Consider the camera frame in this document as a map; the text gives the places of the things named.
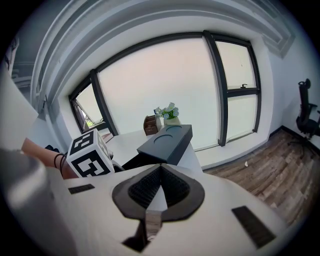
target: flower vase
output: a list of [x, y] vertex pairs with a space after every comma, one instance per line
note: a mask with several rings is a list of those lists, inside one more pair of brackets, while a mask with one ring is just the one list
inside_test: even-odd
[[181, 125], [179, 117], [175, 117], [175, 118], [172, 118], [172, 119], [164, 119], [163, 123], [164, 123], [164, 126]]

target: black rubber pad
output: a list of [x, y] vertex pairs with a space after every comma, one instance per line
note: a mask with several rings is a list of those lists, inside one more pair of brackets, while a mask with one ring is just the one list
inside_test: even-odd
[[70, 187], [68, 188], [70, 191], [70, 194], [77, 194], [83, 191], [87, 191], [87, 190], [92, 190], [95, 187], [91, 184], [87, 184], [87, 185], [82, 185], [82, 186], [75, 186], [75, 187]]
[[232, 209], [242, 227], [255, 243], [257, 248], [265, 246], [276, 236], [246, 206]]

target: ceiling molding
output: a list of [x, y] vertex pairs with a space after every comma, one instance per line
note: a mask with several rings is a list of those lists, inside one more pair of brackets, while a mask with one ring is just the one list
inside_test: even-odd
[[[235, 7], [233, 2], [242, 8]], [[57, 17], [41, 44], [31, 81], [34, 99], [31, 103], [38, 111], [41, 110], [45, 95], [51, 104], [77, 67], [102, 44], [130, 28], [150, 21], [195, 16], [232, 22], [261, 34], [270, 51], [279, 56], [282, 56], [282, 51], [288, 51], [288, 42], [294, 38], [285, 24], [272, 19], [250, 0], [99, 0], [92, 5], [82, 1], [77, 6], [67, 5], [58, 16], [64, 23], [72, 17], [69, 27], [64, 26]], [[39, 100], [35, 101], [37, 88], [40, 88]]]

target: gray object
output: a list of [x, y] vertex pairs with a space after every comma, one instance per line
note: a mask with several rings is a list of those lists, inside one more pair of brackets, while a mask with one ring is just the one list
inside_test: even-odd
[[191, 124], [168, 125], [137, 148], [153, 164], [177, 165], [188, 147], [192, 134]]
[[25, 233], [46, 255], [77, 255], [56, 207], [45, 166], [33, 157], [2, 149], [0, 165], [1, 193]]

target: office chair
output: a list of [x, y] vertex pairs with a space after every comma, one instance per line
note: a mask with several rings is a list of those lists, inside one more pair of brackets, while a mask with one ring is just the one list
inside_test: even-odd
[[301, 105], [300, 105], [300, 114], [298, 115], [296, 121], [296, 125], [298, 129], [305, 134], [305, 137], [303, 138], [297, 138], [298, 141], [291, 141], [288, 143], [288, 146], [290, 144], [300, 144], [302, 147], [302, 155], [300, 156], [300, 159], [302, 159], [305, 155], [305, 148], [310, 150], [312, 153], [311, 158], [314, 158], [315, 153], [311, 149], [309, 140], [312, 138], [313, 135], [320, 136], [320, 117], [318, 122], [309, 119], [311, 110], [313, 108], [316, 108], [317, 105], [309, 103], [308, 99], [308, 89], [311, 87], [311, 82], [307, 78], [305, 81], [301, 81], [298, 83], [299, 85], [299, 92], [300, 92], [300, 100], [301, 100]]

